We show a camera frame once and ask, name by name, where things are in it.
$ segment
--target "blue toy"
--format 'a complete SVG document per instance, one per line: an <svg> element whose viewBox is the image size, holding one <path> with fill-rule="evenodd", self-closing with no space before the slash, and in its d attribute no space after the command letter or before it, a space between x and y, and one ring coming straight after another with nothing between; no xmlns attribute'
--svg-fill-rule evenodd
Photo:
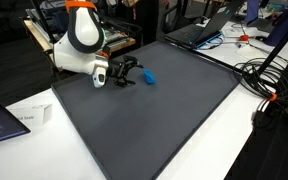
<svg viewBox="0 0 288 180"><path fill-rule="evenodd" d="M144 69L144 78L147 84L155 84L155 78L150 70Z"/></svg>

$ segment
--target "table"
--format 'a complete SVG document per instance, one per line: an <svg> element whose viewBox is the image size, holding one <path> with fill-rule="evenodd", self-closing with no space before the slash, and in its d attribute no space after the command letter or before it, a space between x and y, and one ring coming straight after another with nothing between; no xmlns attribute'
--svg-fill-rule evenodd
<svg viewBox="0 0 288 180"><path fill-rule="evenodd" d="M229 52L233 55L233 51L225 52L221 60L228 58ZM230 62L245 60L236 57L239 59ZM237 86L158 179L223 179L252 132L251 119L261 101ZM48 122L29 127L31 134L0 142L0 179L105 179L50 89L10 108L40 104L52 104L53 115Z"/></svg>
<svg viewBox="0 0 288 180"><path fill-rule="evenodd" d="M232 28L231 26L233 25L233 22L227 22L225 24L225 26L222 29L229 29ZM263 36L268 36L268 33L266 32L259 32L260 35ZM264 49L266 51L271 52L274 47L272 46L268 46L266 44L264 44L261 41L258 41L254 38L250 38L249 39L250 44L252 44L253 46L256 46L258 48ZM224 42L237 42L237 38L224 38ZM262 57L266 58L268 56L268 54L261 52L260 50L251 47L253 52L260 52ZM229 43L229 44L221 44L220 46L212 49L212 50L198 50L197 52L202 53L203 55L206 55L208 57L211 58L215 58L225 64L228 64L230 66L235 66L238 63L245 63L248 60L250 60L251 58L248 57L243 57L240 54L237 53L237 51L239 50L239 48L234 44L234 43ZM282 58L288 60L288 43L284 46L284 48L280 51L280 53L278 54L279 56L281 56ZM281 58L276 57L274 59L275 62L278 62L279 64L281 64L282 66L286 67L287 62Z"/></svg>

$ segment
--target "paper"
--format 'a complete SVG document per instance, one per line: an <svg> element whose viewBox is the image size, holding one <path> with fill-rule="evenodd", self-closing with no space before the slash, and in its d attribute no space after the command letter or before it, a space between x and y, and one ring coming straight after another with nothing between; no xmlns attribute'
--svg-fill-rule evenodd
<svg viewBox="0 0 288 180"><path fill-rule="evenodd" d="M36 105L23 108L7 108L28 128L43 125L51 118L51 104Z"/></svg>

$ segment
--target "laptop keyboard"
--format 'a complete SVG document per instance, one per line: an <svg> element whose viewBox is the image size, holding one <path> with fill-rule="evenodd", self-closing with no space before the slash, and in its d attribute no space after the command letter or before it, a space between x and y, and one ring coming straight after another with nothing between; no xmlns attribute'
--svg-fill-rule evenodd
<svg viewBox="0 0 288 180"><path fill-rule="evenodd" d="M199 26L192 27L192 29L190 29L189 31L178 34L177 39L182 42L193 41L201 35L203 29L204 29L203 27L199 27Z"/></svg>
<svg viewBox="0 0 288 180"><path fill-rule="evenodd" d="M251 25L252 27L257 27L258 30L270 33L274 28L272 25L272 21L266 19L257 19Z"/></svg>

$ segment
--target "black cable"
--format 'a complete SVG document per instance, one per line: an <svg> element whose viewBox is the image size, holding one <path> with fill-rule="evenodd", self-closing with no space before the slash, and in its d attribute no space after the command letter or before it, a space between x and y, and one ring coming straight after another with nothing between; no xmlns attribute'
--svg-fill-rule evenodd
<svg viewBox="0 0 288 180"><path fill-rule="evenodd" d="M263 64L264 58L251 59L246 63L239 63L235 65L235 68L240 66L240 72L233 70L236 79L240 84L245 87L251 93L262 97L264 99L271 99L273 94L277 95L275 100L276 104L288 105L288 72L285 68L277 62L272 62L271 65L260 76L257 73L258 68ZM267 85L264 79L269 79L274 84L274 87Z"/></svg>
<svg viewBox="0 0 288 180"><path fill-rule="evenodd" d="M260 12L261 12L261 18L264 18L264 15L263 15L263 12L262 12L262 9L261 8L259 8L259 10L260 10Z"/></svg>
<svg viewBox="0 0 288 180"><path fill-rule="evenodd" d="M264 99L263 102L262 102L262 105L260 104L261 106L258 107L258 111L263 112L264 107L265 107L265 105L266 105L268 102L269 102L268 100Z"/></svg>
<svg viewBox="0 0 288 180"><path fill-rule="evenodd" d="M198 50L212 50L212 49L214 49L214 48L220 46L221 44L223 44L223 41L224 41L224 40L223 40L222 38L217 37L216 39L221 40L221 42L220 42L220 43L206 43L206 44L214 44L214 45L211 46L211 47L209 47L208 49L198 49Z"/></svg>
<svg viewBox="0 0 288 180"><path fill-rule="evenodd" d="M47 2L47 4L49 4L50 6L52 6L52 8L56 9L56 7L53 6L53 4L52 4L50 1L48 1L48 0L45 0L45 1Z"/></svg>
<svg viewBox="0 0 288 180"><path fill-rule="evenodd" d="M238 24L238 23L232 24L231 27L232 27L232 28L242 28L243 34L246 35L242 22L241 22L240 24ZM254 47L254 48L256 48L256 49L258 49L258 50L260 50L260 51L262 51L262 52L264 52L264 53L266 53L266 54L270 54L270 53L271 53L270 51L267 51L267 50L265 50L265 49L262 49L262 48L259 48L259 47L257 47L257 46L252 45L249 40L247 40L247 42L248 42L248 44L249 44L250 46L252 46L252 47ZM278 57L278 58L284 60L286 63L288 63L288 60L285 59L285 58L283 58L283 57L281 57L280 55L277 55L276 57Z"/></svg>
<svg viewBox="0 0 288 180"><path fill-rule="evenodd" d="M207 44L219 44L219 45L222 45L222 44L236 44L236 42L222 42L222 43L207 43Z"/></svg>
<svg viewBox="0 0 288 180"><path fill-rule="evenodd" d="M95 13L98 15L98 17L101 19L101 21L103 23L109 24L110 26L112 26L116 30L127 32L128 33L127 35L129 37L135 37L136 34L142 30L142 28L140 26L137 26L137 25L134 25L131 23L127 23L127 22L123 22L123 21L119 21L116 19L112 19L112 18L103 16L97 12L95 12Z"/></svg>

